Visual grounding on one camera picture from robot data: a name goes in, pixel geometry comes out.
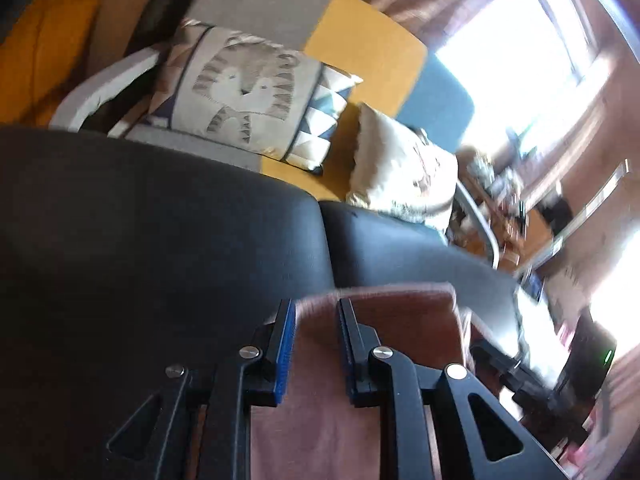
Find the sofa armrest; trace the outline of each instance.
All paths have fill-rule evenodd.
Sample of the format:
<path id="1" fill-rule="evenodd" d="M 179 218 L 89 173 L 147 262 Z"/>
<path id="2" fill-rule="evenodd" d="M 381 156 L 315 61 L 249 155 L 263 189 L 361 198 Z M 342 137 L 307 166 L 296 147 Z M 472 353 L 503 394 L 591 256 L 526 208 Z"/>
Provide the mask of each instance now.
<path id="1" fill-rule="evenodd" d="M 168 44 L 155 44 L 101 70 L 71 91 L 49 122 L 51 128 L 76 132 L 102 104 L 110 101 L 162 60 Z"/>
<path id="2" fill-rule="evenodd" d="M 469 192 L 460 181 L 456 182 L 456 192 L 453 195 L 453 199 L 460 204 L 462 210 L 473 222 L 475 228 L 482 237 L 482 241 L 484 241 L 484 248 L 489 263 L 494 269 L 497 269 L 498 260 L 500 259 L 500 247 L 498 247 L 498 240 L 496 239 L 494 232 L 491 231 L 491 227 L 489 227 L 484 216 L 482 216 L 476 202 L 471 195 L 469 195 Z"/>

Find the lion print pillow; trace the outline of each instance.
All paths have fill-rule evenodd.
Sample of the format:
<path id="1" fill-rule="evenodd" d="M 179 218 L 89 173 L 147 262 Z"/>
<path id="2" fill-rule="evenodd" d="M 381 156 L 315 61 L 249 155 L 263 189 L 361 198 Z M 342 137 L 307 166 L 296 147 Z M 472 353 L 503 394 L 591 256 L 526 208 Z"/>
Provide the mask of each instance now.
<path id="1" fill-rule="evenodd" d="M 188 25 L 162 67 L 146 120 L 315 171 L 361 81 L 251 34 Z"/>

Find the dark leather cushion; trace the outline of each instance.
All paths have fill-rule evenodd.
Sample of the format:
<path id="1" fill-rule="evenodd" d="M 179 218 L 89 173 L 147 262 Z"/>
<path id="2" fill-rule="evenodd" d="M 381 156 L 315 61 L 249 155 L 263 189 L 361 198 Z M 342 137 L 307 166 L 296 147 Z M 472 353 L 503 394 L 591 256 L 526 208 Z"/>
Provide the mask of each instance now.
<path id="1" fill-rule="evenodd" d="M 2 128 L 0 210 L 8 478 L 101 478 L 167 365 L 210 367 L 281 298 L 334 288 L 313 197 L 162 148 Z"/>
<path id="2" fill-rule="evenodd" d="M 338 202 L 321 202 L 335 285 L 449 282 L 508 355 L 518 351 L 516 281 L 486 261 L 446 246 L 437 231 Z"/>

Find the white pillow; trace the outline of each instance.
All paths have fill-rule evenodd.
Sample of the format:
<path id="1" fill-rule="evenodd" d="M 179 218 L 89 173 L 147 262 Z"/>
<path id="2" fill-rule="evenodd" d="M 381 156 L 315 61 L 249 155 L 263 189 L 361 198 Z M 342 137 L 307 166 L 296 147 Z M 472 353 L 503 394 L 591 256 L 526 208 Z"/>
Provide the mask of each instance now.
<path id="1" fill-rule="evenodd" d="M 458 162 L 403 124 L 364 103 L 347 203 L 444 230 Z"/>

